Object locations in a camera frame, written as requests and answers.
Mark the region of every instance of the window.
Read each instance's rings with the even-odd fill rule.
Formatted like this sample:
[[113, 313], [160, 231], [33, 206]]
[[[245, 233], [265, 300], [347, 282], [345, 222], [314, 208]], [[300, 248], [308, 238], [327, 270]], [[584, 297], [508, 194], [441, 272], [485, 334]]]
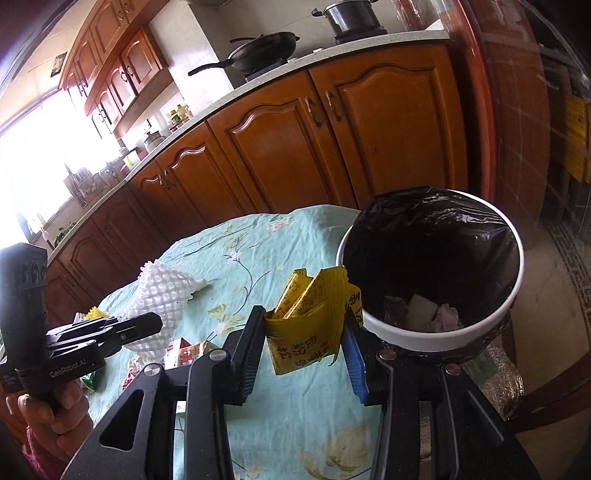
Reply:
[[119, 155], [112, 135], [101, 138], [90, 118], [76, 111], [67, 92], [58, 92], [0, 137], [0, 248], [26, 241], [16, 214], [33, 231], [37, 215], [51, 218], [70, 198], [66, 165], [74, 173], [96, 173]]

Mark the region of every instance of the frying pan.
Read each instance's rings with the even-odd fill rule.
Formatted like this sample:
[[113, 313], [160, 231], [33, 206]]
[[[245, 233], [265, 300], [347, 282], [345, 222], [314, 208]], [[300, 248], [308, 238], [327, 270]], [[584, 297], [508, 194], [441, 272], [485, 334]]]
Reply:
[[258, 38], [234, 38], [230, 40], [230, 43], [240, 40], [250, 40], [250, 42], [230, 53], [227, 60], [201, 65], [191, 70], [189, 75], [195, 75], [207, 69], [224, 69], [229, 66], [233, 66], [245, 74], [257, 72], [279, 60], [287, 60], [295, 51], [296, 42], [299, 39], [292, 32], [277, 32], [261, 35]]

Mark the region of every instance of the trash can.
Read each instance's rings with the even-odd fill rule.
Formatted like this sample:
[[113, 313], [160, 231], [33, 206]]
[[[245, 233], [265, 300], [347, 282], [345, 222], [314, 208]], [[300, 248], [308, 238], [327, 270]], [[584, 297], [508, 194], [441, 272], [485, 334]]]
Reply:
[[[523, 278], [509, 219], [467, 193], [417, 187], [374, 197], [340, 243], [337, 265], [361, 289], [363, 325], [411, 352], [466, 348], [499, 328]], [[384, 321], [385, 298], [414, 295], [457, 309], [462, 328], [417, 332]]]

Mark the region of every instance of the pan handle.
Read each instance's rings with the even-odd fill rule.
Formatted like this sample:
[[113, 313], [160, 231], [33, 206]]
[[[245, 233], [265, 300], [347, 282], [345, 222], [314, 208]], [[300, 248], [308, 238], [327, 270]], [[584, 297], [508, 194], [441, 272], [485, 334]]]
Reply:
[[230, 43], [236, 43], [237, 41], [242, 41], [242, 40], [256, 40], [256, 37], [238, 37], [238, 38], [233, 38], [230, 40]]
[[197, 67], [196, 69], [191, 70], [187, 75], [189, 75], [189, 76], [195, 75], [196, 73], [202, 72], [203, 70], [207, 70], [207, 69], [224, 69], [226, 67], [229, 67], [232, 64], [234, 64], [234, 60], [232, 60], [232, 59], [219, 61], [218, 63], [206, 63], [205, 65], [201, 65], [200, 67]]

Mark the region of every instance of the granite countertop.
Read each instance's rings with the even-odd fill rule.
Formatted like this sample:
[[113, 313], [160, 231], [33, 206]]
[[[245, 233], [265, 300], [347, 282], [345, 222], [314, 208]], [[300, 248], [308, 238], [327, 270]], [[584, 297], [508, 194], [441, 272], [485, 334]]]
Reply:
[[380, 47], [384, 45], [390, 45], [395, 43], [407, 43], [407, 42], [414, 42], [414, 41], [424, 41], [424, 40], [449, 40], [449, 34], [446, 30], [424, 30], [424, 31], [413, 31], [413, 32], [402, 32], [402, 33], [392, 33], [388, 35], [380, 35], [379, 37], [370, 37], [370, 38], [363, 38], [361, 40], [355, 40], [349, 43], [343, 43], [341, 45], [336, 45], [334, 47], [325, 48], [324, 50], [320, 50], [316, 53], [311, 53], [304, 57], [301, 57], [297, 60], [293, 60], [281, 67], [277, 67], [276, 69], [271, 70], [270, 72], [264, 73], [260, 77], [257, 77], [250, 82], [246, 82], [244, 85], [238, 87], [237, 89], [231, 91], [227, 95], [223, 96], [216, 102], [213, 102], [210, 106], [202, 110], [201, 112], [195, 114], [195, 116], [185, 123], [181, 128], [176, 130], [174, 133], [170, 134], [160, 145], [158, 145], [149, 155], [147, 155], [140, 163], [134, 166], [132, 171], [125, 177], [125, 180], [120, 182], [116, 187], [114, 187], [111, 191], [104, 195], [98, 202], [96, 202], [89, 210], [85, 213], [85, 215], [78, 220], [77, 224], [68, 232], [68, 234], [64, 237], [64, 239], [58, 244], [56, 249], [51, 253], [49, 258], [47, 259], [47, 263], [51, 263], [51, 261], [57, 258], [61, 249], [67, 244], [68, 240], [72, 238], [72, 236], [76, 233], [76, 231], [84, 224], [84, 222], [92, 216], [92, 214], [99, 209], [103, 203], [105, 203], [111, 196], [115, 194], [123, 185], [130, 181], [134, 175], [142, 170], [150, 161], [158, 155], [162, 150], [168, 147], [171, 143], [173, 143], [176, 139], [184, 135], [186, 132], [191, 130], [197, 124], [201, 123], [204, 119], [211, 116], [217, 110], [220, 110], [225, 105], [230, 103], [237, 98], [246, 95], [251, 90], [254, 90], [266, 83], [272, 82], [273, 80], [286, 75], [288, 73], [294, 72], [296, 70], [300, 70], [306, 67], [310, 67], [311, 65], [328, 60], [334, 57], [339, 57], [343, 55], [347, 55], [349, 53], [353, 53], [359, 50], [364, 50], [366, 48], [372, 47]]

